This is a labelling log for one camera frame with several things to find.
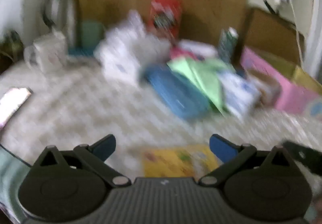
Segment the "pink macaron tin box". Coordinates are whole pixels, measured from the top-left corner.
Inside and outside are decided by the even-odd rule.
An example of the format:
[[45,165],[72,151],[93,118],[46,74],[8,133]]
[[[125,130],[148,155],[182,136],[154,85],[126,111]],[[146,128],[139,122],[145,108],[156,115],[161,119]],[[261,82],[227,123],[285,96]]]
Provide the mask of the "pink macaron tin box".
[[279,82],[281,91],[275,109],[321,120],[321,84],[299,65],[249,47],[244,47],[240,63]]

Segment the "brown cardboard panel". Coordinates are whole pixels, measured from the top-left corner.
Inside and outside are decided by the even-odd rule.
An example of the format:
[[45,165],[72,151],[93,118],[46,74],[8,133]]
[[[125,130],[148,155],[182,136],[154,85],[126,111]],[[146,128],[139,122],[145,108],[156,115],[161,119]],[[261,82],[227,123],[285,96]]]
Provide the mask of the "brown cardboard panel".
[[300,64],[298,47],[305,51],[304,36],[299,35],[291,23],[257,7],[249,7],[241,27],[238,40],[231,57],[232,64],[238,64],[245,46],[266,51],[287,61]]

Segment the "smartphone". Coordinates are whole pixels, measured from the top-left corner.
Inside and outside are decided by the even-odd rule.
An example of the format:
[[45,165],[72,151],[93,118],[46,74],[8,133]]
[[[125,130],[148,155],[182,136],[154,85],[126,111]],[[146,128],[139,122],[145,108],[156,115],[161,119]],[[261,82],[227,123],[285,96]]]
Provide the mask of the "smartphone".
[[12,116],[32,95],[29,88],[13,87],[1,97],[0,123],[1,130],[6,126]]

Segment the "red cereal box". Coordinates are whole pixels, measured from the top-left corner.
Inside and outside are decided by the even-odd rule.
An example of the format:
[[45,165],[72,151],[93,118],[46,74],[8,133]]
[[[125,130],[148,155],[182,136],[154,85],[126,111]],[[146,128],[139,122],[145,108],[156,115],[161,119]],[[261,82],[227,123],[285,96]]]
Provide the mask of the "red cereal box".
[[150,31],[161,32],[176,39],[182,18],[180,0],[152,0],[147,26]]

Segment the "green plastic cup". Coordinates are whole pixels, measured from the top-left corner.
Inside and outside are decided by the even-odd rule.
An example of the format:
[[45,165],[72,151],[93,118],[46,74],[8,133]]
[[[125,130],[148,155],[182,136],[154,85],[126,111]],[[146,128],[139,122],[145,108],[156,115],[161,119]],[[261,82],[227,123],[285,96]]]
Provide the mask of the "green plastic cup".
[[81,23],[81,44],[83,49],[94,49],[104,38],[104,25],[94,20]]

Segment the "white wet wipes pack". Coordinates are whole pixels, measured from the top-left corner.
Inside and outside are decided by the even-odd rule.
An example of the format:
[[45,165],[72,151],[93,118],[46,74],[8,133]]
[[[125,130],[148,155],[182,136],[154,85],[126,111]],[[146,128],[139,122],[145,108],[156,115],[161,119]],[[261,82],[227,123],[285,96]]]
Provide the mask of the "white wet wipes pack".
[[251,115],[261,92],[250,81],[232,72],[218,73],[222,84],[224,107],[240,120]]

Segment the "blue soft pouch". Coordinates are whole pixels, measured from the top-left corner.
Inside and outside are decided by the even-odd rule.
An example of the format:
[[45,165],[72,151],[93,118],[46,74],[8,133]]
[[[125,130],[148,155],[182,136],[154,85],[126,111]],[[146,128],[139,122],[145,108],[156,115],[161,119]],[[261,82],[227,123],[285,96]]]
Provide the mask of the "blue soft pouch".
[[200,118],[211,108],[208,98],[189,79],[173,72],[165,64],[149,66],[143,78],[171,112],[181,119]]

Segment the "green cloth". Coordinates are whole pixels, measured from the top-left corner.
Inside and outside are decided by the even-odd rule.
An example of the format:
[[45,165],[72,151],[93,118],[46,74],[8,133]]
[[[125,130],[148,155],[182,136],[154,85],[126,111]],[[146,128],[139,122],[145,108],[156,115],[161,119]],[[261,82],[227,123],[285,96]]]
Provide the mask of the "green cloth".
[[232,65],[217,58],[200,61],[189,57],[173,59],[167,65],[173,72],[185,76],[222,115],[225,114],[223,88],[218,74],[236,73]]

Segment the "white tissue pack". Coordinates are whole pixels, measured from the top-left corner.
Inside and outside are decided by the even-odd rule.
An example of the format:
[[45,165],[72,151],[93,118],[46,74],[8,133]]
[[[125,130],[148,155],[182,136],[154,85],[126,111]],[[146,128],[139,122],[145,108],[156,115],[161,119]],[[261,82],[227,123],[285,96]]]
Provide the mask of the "white tissue pack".
[[94,51],[107,80],[133,86],[141,83],[145,69],[169,59],[171,43],[147,32],[141,15],[130,10],[127,18],[105,32]]

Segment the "yellow booklet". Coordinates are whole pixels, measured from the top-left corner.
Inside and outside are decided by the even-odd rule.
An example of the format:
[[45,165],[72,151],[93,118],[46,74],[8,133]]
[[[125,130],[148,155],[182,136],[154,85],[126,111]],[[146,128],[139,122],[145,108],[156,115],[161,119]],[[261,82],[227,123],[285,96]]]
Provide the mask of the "yellow booklet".
[[207,145],[149,147],[141,152],[141,162],[148,178],[193,177],[196,180],[221,164]]

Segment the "green milk carton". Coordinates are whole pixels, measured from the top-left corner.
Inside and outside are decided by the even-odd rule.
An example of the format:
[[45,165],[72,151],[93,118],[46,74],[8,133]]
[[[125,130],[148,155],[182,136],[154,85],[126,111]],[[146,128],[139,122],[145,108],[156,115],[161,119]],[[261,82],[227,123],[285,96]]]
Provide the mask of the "green milk carton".
[[227,30],[222,30],[218,43],[218,56],[225,62],[230,63],[238,41],[238,33],[236,29],[229,27]]

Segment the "white enamel mug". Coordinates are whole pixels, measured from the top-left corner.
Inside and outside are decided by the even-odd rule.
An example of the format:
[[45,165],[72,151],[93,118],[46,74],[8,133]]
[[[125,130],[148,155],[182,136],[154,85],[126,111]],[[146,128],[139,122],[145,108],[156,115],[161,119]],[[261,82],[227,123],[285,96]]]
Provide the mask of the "white enamel mug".
[[34,40],[24,49],[24,61],[31,69],[43,74],[54,73],[67,64],[68,44],[65,35],[53,32]]

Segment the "steel thermos jug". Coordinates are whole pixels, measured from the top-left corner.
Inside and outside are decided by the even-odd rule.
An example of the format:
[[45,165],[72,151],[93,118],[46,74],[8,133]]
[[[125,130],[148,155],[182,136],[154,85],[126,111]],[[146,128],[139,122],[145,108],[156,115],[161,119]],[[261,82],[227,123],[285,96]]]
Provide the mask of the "steel thermos jug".
[[64,33],[69,49],[81,46],[79,0],[45,0],[41,13],[51,31]]

